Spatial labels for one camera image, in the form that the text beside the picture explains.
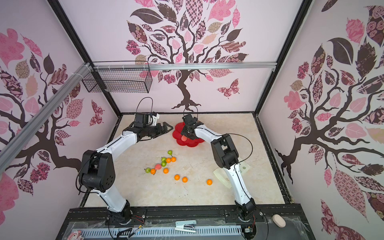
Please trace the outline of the red flower fruit bowl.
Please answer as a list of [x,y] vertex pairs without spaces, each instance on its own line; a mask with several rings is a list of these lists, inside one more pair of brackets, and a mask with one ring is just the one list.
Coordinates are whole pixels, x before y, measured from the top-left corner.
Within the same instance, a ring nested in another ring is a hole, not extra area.
[[173,138],[176,140],[177,144],[180,146],[187,146],[190,148],[196,147],[198,144],[201,144],[204,142],[202,139],[196,139],[196,140],[191,140],[187,138],[185,142],[181,140],[182,137],[182,130],[184,128],[185,124],[184,123],[178,123],[175,126],[175,130],[173,131]]

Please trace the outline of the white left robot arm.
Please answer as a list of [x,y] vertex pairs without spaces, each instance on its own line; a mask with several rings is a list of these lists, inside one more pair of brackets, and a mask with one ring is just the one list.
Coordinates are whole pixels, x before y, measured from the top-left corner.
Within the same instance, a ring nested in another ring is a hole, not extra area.
[[77,176],[79,187],[84,186],[107,204],[107,210],[115,222],[126,225],[132,219],[128,200],[119,193],[114,182],[116,171],[114,160],[123,152],[142,140],[152,140],[173,130],[166,122],[159,123],[160,115],[135,114],[135,120],[115,140],[97,150],[88,150],[82,157],[82,166]]

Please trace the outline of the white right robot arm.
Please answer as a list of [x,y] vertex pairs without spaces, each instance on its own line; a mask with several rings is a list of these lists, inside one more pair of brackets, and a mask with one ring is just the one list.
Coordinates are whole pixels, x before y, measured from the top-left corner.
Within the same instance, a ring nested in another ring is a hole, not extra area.
[[185,126],[182,136],[191,140],[202,139],[211,144],[214,160],[226,173],[235,195],[235,204],[241,221],[253,218],[256,203],[249,193],[240,170],[239,153],[230,134],[218,134],[191,114],[182,117]]

